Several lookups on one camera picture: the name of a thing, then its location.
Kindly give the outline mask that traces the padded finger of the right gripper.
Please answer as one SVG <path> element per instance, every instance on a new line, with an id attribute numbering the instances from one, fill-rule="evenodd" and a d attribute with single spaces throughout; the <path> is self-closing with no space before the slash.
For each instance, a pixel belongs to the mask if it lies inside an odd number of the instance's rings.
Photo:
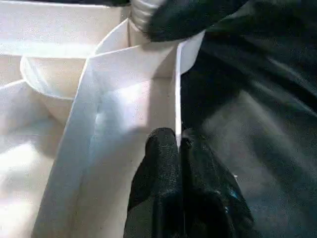
<path id="1" fill-rule="evenodd" d="M 146 24 L 153 42 L 192 37 L 235 13 L 245 0 L 166 0 Z"/>

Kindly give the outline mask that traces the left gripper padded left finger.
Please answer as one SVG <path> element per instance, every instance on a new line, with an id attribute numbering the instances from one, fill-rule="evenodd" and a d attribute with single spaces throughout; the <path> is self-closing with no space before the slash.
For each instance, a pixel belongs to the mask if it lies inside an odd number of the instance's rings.
<path id="1" fill-rule="evenodd" d="M 125 222 L 127 238 L 181 238 L 183 191 L 174 131 L 157 128 L 131 183 Z"/>

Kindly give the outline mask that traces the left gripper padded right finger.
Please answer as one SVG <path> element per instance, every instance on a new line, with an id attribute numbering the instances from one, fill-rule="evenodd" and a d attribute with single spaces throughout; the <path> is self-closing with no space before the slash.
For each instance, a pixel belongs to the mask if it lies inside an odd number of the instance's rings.
<path id="1" fill-rule="evenodd" d="M 255 237 L 255 222 L 236 178 L 192 129 L 182 134 L 182 169 L 189 238 Z"/>

